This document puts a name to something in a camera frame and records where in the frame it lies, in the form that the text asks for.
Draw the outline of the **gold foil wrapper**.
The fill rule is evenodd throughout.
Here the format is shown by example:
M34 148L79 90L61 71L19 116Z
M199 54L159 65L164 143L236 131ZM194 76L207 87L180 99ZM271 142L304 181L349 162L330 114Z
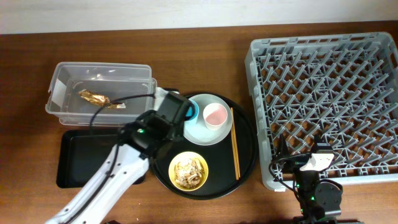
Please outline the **gold foil wrapper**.
M126 105L124 103L111 103L111 100L107 96L99 95L89 90L81 90L78 92L78 95L87 102L96 106L106 106L111 109L126 109Z

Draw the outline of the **yellow bowl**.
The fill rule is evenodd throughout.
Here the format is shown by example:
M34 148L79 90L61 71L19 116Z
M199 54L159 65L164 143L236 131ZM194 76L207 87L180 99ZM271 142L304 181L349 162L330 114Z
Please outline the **yellow bowl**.
M203 166L203 168L204 168L204 175L203 175L203 178L202 178L200 184L197 187L193 188L193 189L185 189L185 188L179 186L175 182L175 174L174 174L175 165L177 164L177 162L180 162L180 161L188 159L188 158L191 158L191 159L197 158L197 159L199 159L201 164L202 164L202 166ZM208 174L209 174L209 168L208 168L208 165L206 163L206 160L201 155L199 155L196 152L190 152L190 151L182 152L182 153L176 155L171 160L171 162L169 164L169 179L170 179L170 181L173 183L173 185L176 188L178 188L179 190L185 191L185 192L198 190L206 182L206 180L208 178Z

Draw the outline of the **food scraps and shells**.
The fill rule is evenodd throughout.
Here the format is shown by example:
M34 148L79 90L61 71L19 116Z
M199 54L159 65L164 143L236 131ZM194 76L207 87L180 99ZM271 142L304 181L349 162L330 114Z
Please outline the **food scraps and shells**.
M185 188L193 189L197 187L204 175L204 168L199 159L188 158L177 162L174 167L175 182Z

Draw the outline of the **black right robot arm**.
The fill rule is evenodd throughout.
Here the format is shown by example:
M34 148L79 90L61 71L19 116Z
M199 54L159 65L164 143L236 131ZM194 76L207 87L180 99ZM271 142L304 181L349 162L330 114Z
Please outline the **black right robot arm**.
M309 152L291 155L284 136L280 135L275 155L269 168L280 164L283 172L294 175L293 184L289 186L270 171L275 180L294 193L300 204L302 215L294 217L293 222L336 223L336 217L341 214L343 187L320 178L320 172L329 168L334 158L332 146L316 135Z

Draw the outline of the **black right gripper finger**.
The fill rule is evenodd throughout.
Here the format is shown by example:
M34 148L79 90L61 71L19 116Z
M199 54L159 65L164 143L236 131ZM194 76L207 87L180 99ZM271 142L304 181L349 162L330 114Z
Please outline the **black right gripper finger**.
M277 157L286 157L289 155L289 149L283 134L279 135L279 142L277 147Z
M322 140L319 135L314 138L313 153L332 153L333 148Z

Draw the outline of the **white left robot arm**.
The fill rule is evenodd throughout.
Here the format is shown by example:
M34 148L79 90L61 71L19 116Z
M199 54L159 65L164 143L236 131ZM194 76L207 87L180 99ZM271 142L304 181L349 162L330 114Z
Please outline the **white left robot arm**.
M150 97L158 101L158 108L119 129L116 144L98 171L48 223L100 223L124 192L146 174L151 160L183 139L193 103L163 89Z

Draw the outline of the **blue cup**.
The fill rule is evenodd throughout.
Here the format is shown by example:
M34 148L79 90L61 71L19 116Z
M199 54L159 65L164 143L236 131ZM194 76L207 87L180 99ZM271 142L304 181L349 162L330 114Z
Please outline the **blue cup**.
M195 125L197 123L197 119L198 119L198 114L199 114L199 106L197 105L196 101L194 100L190 100L192 103L192 106L189 107L187 113L186 113L186 117L188 118L185 121L185 125L186 126L192 126Z

